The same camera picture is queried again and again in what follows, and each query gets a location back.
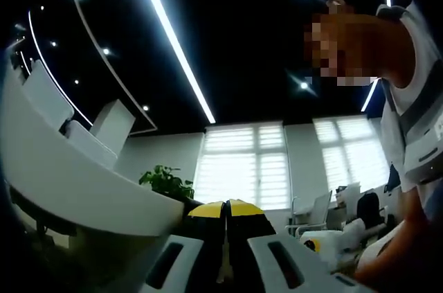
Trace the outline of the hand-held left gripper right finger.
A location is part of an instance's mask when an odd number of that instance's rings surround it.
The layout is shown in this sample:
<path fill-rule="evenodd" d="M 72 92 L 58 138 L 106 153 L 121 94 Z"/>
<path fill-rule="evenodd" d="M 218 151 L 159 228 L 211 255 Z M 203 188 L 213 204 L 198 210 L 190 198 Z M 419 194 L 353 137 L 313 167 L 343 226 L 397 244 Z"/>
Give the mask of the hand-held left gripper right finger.
<path fill-rule="evenodd" d="M 226 203 L 230 261 L 244 292 L 371 292 L 331 273 L 315 252 L 277 234 L 264 211 L 239 199 Z"/>

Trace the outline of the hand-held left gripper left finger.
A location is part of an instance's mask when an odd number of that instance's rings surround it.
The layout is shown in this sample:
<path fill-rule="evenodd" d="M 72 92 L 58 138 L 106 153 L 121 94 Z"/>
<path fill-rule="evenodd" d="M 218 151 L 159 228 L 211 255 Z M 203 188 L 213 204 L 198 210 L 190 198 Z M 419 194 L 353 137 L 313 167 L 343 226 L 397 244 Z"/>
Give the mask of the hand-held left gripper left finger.
<path fill-rule="evenodd" d="M 214 292 L 226 233 L 223 201 L 192 209 L 157 250 L 139 292 Z"/>

